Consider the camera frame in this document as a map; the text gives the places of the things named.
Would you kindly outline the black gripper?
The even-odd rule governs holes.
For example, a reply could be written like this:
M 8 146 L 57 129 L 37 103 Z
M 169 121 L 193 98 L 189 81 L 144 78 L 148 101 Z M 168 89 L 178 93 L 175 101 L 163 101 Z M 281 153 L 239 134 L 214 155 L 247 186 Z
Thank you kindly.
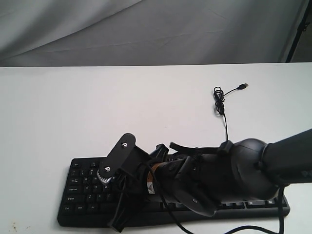
M 174 154 L 160 144 L 147 153 L 137 147 L 141 164 L 145 167 L 142 176 L 150 200 L 163 203 L 181 203 L 189 210 L 202 216 L 213 216 L 219 209 L 219 199 L 214 198 L 204 183 L 208 178 L 204 160 L 217 156 L 216 147 L 186 147 L 171 143 Z M 118 193 L 118 203 L 108 226 L 122 232 L 126 223 L 133 217 L 137 195 L 129 188 L 129 178 L 120 176 L 114 183 Z

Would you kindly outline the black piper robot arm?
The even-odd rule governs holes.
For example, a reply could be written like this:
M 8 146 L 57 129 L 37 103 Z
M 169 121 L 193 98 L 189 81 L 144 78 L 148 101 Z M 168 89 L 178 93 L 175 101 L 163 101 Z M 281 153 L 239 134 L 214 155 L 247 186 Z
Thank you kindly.
M 112 181 L 119 193 L 108 226 L 121 232 L 148 202 L 159 201 L 172 215 L 170 204 L 211 217 L 224 203 L 278 199 L 282 214 L 284 190 L 312 180 L 312 132 L 267 144 L 249 138 L 229 140 L 219 147 L 189 148 L 171 143 L 147 153 L 124 134 L 103 160 L 102 181 Z

